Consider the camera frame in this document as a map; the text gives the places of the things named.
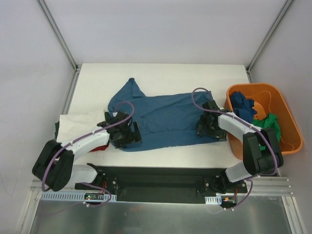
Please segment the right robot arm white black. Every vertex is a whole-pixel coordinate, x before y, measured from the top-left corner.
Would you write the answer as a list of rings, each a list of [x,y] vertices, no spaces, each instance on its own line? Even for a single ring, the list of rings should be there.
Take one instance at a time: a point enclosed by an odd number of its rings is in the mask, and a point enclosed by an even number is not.
[[[220,109],[214,100],[205,102],[201,109],[204,113],[198,123],[199,136],[222,140],[229,133],[243,146],[242,161],[223,170],[209,183],[213,191],[221,194],[231,192],[238,183],[259,175],[274,175],[283,166],[283,155],[272,128],[256,127],[235,113]]]

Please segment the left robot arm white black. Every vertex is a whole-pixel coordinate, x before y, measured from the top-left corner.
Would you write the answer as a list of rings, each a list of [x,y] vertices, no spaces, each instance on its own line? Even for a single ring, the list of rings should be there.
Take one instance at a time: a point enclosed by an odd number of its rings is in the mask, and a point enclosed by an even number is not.
[[[102,169],[92,163],[75,165],[74,162],[98,147],[113,144],[117,149],[126,148],[141,142],[142,138],[138,123],[131,115],[119,111],[105,112],[104,116],[105,120],[92,131],[74,140],[46,142],[32,168],[43,191],[57,192],[70,184],[78,190],[106,188],[107,179]]]

